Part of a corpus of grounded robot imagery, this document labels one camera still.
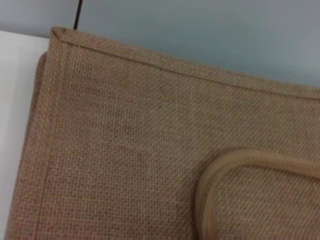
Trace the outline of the brown jute handbag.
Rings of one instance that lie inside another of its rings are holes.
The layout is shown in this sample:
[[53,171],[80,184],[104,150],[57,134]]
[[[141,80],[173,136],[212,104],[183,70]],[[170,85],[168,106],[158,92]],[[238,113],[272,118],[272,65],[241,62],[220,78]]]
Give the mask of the brown jute handbag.
[[320,240],[320,87],[53,27],[5,240]]

